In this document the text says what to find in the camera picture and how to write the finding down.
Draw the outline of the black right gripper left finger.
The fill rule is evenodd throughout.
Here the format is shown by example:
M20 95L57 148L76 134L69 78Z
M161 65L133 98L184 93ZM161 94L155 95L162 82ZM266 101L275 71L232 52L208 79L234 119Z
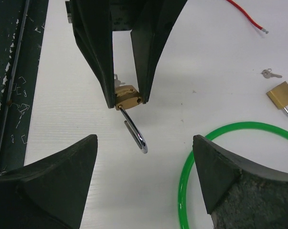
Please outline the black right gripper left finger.
M97 156L97 136L0 175L0 229L78 229Z

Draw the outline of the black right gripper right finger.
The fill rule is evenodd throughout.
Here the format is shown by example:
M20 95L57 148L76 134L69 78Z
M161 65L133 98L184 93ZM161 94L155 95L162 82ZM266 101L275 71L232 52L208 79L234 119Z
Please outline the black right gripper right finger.
M288 173L193 137L193 155L215 229L288 229Z

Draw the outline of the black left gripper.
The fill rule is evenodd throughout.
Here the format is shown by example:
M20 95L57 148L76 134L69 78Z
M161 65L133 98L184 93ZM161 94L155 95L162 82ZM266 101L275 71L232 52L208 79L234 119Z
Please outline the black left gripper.
M97 77L108 108L115 105L112 31L131 31L142 102L149 101L156 67L187 0L148 0L134 24L132 0L71 0L76 44Z

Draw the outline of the small brass padlock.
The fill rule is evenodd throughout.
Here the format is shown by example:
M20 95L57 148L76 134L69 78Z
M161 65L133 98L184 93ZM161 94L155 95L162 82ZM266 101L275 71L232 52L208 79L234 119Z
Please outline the small brass padlock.
M115 108L120 111L124 118L124 124L135 140L136 144L146 154L148 152L148 145L138 130L131 117L127 114L126 110L136 107L142 103L142 97L137 89L132 85L122 85L115 88Z

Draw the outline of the large brass padlock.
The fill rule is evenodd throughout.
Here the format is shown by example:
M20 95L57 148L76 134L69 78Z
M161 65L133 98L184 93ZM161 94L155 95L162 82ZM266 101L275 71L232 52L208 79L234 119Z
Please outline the large brass padlock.
M268 91L266 95L278 110L283 110L288 116L288 83L286 81Z

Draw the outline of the keys of large padlock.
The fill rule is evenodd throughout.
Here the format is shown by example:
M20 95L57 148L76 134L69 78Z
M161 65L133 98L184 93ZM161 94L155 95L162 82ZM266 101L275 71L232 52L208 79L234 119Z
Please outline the keys of large padlock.
M266 79L269 79L269 78L272 78L272 77L282 78L282 75L272 73L272 69L264 69L264 70L261 72L261 74L262 74Z

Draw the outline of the keys of small padlock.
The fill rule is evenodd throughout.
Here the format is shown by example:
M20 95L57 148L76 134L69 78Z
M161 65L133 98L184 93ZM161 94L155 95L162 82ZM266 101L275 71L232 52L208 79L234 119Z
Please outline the keys of small padlock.
M120 87L120 86L122 86L122 85L125 85L124 82L121 82L121 81L119 80L117 74L114 74L114 85L115 85L115 88Z

